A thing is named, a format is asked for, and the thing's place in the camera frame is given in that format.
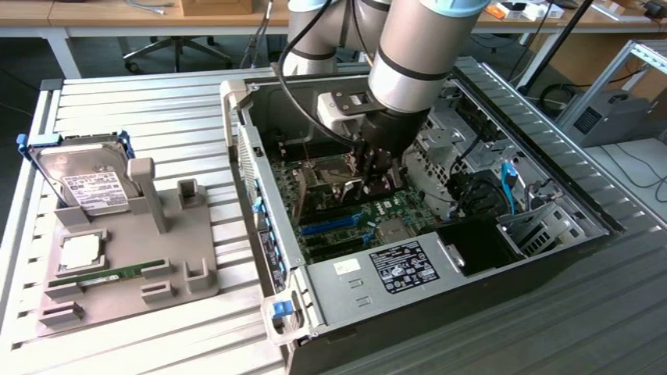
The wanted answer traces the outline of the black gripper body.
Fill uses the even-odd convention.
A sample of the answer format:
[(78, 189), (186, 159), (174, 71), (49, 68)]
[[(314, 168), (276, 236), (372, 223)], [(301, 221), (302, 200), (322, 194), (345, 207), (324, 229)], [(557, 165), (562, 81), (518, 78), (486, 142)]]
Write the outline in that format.
[(360, 127), (364, 142), (372, 149), (400, 156), (414, 141), (429, 111), (406, 113), (385, 109), (366, 113)]

